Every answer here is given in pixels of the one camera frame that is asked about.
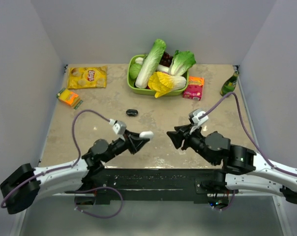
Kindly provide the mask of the white earbud charging case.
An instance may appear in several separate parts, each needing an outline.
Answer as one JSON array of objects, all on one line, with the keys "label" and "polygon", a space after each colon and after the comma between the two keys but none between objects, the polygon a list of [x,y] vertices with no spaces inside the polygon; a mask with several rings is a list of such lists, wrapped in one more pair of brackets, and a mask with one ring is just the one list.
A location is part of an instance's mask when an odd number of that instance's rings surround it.
[{"label": "white earbud charging case", "polygon": [[143,131],[139,134],[139,137],[152,139],[154,137],[154,133],[152,131]]}]

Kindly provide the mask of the black earbud charging case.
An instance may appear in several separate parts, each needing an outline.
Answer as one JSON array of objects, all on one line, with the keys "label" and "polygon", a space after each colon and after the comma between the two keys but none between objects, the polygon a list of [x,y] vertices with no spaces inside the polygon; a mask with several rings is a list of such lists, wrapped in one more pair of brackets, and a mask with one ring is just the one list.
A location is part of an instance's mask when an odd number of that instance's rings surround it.
[{"label": "black earbud charging case", "polygon": [[138,115],[138,111],[136,109],[127,109],[126,115],[130,117],[136,117]]}]

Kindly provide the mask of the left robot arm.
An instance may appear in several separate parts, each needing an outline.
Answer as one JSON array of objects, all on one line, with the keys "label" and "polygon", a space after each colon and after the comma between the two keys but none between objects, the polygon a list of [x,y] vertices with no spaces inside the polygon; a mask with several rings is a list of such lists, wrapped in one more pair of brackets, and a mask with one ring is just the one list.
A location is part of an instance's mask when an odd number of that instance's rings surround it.
[{"label": "left robot arm", "polygon": [[88,193],[93,187],[90,177],[102,171],[104,163],[126,150],[136,154],[152,138],[151,131],[134,133],[126,130],[111,143],[104,139],[96,140],[76,161],[43,168],[23,164],[0,184],[3,196],[0,207],[7,209],[9,214],[16,214],[30,207],[35,200],[56,193]]}]

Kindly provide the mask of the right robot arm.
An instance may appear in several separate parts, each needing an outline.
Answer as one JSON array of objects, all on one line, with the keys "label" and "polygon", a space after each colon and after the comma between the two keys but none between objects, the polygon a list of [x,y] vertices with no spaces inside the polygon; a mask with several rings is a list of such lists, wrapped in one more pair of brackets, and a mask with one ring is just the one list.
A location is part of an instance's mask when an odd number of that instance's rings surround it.
[{"label": "right robot arm", "polygon": [[268,164],[260,154],[231,144],[229,138],[217,131],[203,136],[200,128],[195,131],[191,128],[191,125],[177,126],[166,134],[176,149],[191,148],[208,163],[222,166],[214,170],[210,179],[201,181],[203,190],[213,194],[242,189],[269,192],[297,205],[297,169],[292,175],[288,167],[281,172],[280,164]]}]

